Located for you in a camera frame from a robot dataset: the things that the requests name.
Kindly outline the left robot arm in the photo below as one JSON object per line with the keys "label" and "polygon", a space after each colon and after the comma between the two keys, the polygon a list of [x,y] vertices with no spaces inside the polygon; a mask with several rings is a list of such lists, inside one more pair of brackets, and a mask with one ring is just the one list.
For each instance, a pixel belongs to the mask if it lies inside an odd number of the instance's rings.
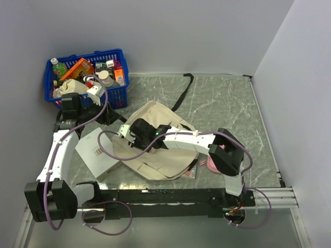
{"label": "left robot arm", "polygon": [[102,202],[97,182],[81,182],[74,188],[67,184],[72,155],[87,123],[97,121],[110,125],[117,120],[126,122],[126,118],[109,104],[85,106],[84,103],[78,93],[63,95],[63,106],[56,117],[52,147],[45,166],[36,182],[25,186],[24,195],[36,222],[72,219],[85,203],[95,208]]}

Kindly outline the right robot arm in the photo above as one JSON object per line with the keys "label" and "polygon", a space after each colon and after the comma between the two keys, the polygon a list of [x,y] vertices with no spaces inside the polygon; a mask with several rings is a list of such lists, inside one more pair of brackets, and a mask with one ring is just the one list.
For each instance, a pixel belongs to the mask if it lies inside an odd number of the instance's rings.
{"label": "right robot arm", "polygon": [[220,128],[216,132],[199,132],[171,125],[159,125],[155,128],[139,118],[131,125],[123,125],[119,133],[130,147],[141,150],[179,149],[207,155],[216,170],[223,174],[227,202],[237,206],[243,201],[242,163],[245,151],[228,130]]}

